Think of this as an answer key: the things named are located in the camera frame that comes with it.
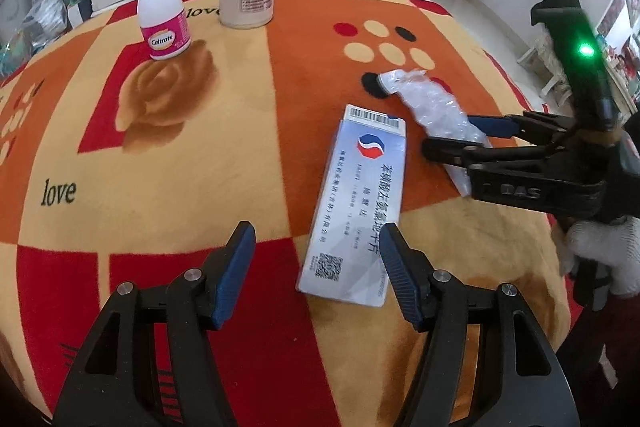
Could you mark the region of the right white gloved hand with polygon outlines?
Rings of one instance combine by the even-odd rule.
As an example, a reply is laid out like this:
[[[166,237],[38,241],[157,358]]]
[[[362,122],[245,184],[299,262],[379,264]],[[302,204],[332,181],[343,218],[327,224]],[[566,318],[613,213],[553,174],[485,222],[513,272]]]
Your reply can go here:
[[[570,273],[578,259],[597,261],[611,269],[611,293],[614,296],[630,298],[639,295],[638,218],[627,217],[618,225],[579,221],[567,232],[563,232],[559,225],[553,225],[551,238],[562,275]]]

